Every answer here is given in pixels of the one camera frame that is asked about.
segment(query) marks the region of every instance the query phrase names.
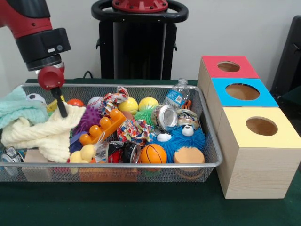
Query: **bottle cap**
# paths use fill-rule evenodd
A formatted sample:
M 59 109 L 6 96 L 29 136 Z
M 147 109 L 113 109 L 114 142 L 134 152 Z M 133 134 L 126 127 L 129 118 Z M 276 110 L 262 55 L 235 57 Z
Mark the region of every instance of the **bottle cap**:
M 180 82 L 180 83 L 185 83 L 185 85 L 187 85 L 187 83 L 188 83 L 188 81 L 187 81 L 186 79 L 183 79 L 183 78 L 180 78 L 180 79 L 178 80 L 178 82 Z

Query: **blue fuzzy toy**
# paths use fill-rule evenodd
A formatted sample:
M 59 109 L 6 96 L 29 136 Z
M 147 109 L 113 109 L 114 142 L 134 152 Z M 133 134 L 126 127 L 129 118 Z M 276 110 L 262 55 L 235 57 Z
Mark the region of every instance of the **blue fuzzy toy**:
M 205 146 L 205 134 L 199 128 L 194 131 L 192 136 L 182 134 L 183 127 L 177 127 L 171 132 L 172 138 L 166 142 L 160 142 L 156 137 L 153 138 L 152 144 L 160 145 L 164 148 L 167 154 L 167 163 L 174 163 L 174 153 L 181 147 L 196 147 L 203 150 Z

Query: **plastic water bottle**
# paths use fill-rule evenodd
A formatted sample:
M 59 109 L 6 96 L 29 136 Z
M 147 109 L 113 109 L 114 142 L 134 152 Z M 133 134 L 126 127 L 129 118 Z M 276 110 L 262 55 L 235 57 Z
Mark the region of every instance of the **plastic water bottle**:
M 173 86 L 165 97 L 164 104 L 171 105 L 175 109 L 181 108 L 189 97 L 187 83 L 186 79 L 179 79 L 178 84 Z

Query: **water bottle label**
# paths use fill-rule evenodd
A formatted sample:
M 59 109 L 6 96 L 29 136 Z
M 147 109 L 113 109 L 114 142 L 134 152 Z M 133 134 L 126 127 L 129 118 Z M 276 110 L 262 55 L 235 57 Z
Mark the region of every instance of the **water bottle label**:
M 167 98 L 169 98 L 170 100 L 172 100 L 173 102 L 175 102 L 175 104 L 178 107 L 182 107 L 182 105 L 184 104 L 184 100 L 183 100 L 183 95 L 181 93 L 178 93 L 174 90 L 170 90 Z

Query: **white ball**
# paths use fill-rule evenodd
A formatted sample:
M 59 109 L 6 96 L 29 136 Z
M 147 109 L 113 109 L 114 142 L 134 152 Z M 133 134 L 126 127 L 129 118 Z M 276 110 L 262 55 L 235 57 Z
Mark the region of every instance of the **white ball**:
M 95 109 L 98 109 L 100 107 L 101 101 L 103 97 L 93 97 L 88 102 L 88 107 L 94 107 Z
M 27 100 L 38 100 L 38 101 L 41 101 L 42 103 L 46 104 L 45 99 L 40 94 L 37 94 L 37 93 L 28 94 L 26 96 L 26 98 L 27 98 Z
M 161 133 L 157 136 L 157 140 L 159 142 L 167 142 L 171 139 L 171 135 L 167 134 L 167 133 Z
M 194 134 L 194 129 L 192 126 L 189 126 L 189 125 L 186 125 L 183 130 L 182 130 L 182 134 L 184 136 L 187 136 L 187 137 L 191 137 L 193 134 Z

